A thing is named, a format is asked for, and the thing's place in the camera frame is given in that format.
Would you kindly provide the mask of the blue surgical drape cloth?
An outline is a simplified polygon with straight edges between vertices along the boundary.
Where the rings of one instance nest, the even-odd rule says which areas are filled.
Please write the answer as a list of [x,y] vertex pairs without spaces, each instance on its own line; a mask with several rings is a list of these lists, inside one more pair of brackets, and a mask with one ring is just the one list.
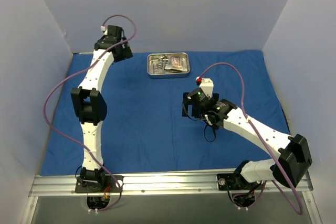
[[199,51],[188,56],[191,70],[182,78],[150,78],[146,52],[110,67],[102,88],[108,111],[101,142],[104,165],[111,173],[235,168],[245,160],[268,158],[233,132],[212,133],[203,122],[182,117],[183,93],[195,89],[201,73],[212,79],[220,98],[243,104],[248,115],[289,133],[261,51]]

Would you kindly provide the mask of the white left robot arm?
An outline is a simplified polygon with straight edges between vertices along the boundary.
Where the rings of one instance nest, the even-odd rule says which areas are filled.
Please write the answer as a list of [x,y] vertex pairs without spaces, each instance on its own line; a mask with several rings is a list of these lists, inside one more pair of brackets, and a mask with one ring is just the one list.
[[84,79],[71,90],[76,117],[83,133],[84,158],[80,178],[94,192],[105,188],[101,154],[101,128],[107,116],[107,104],[101,94],[102,86],[113,63],[130,59],[133,54],[124,30],[119,26],[102,27],[103,36],[95,43],[93,58]]

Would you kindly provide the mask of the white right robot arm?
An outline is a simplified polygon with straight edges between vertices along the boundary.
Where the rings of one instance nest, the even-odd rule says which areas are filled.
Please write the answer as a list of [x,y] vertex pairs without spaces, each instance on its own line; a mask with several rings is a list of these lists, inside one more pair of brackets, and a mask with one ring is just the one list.
[[212,131],[225,129],[236,133],[269,154],[270,159],[243,161],[233,175],[236,187],[244,189],[261,180],[274,180],[287,188],[295,188],[312,164],[307,139],[296,134],[281,133],[248,116],[237,105],[218,94],[212,97],[201,88],[183,94],[183,116],[203,121]]

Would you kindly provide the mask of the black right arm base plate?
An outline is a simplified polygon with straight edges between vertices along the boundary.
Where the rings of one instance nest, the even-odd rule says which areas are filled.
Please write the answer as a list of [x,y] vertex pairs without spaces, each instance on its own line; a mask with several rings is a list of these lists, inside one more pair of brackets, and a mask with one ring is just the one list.
[[261,182],[247,182],[240,174],[236,173],[219,173],[216,177],[219,190],[250,191],[262,188]]

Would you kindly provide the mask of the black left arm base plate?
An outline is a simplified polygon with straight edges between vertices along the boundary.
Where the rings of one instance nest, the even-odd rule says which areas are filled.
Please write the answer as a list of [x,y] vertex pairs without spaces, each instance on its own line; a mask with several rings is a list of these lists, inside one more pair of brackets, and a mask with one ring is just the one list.
[[83,180],[77,177],[75,193],[119,193],[123,187],[123,176],[116,175],[114,180],[110,175],[105,175],[101,182]]

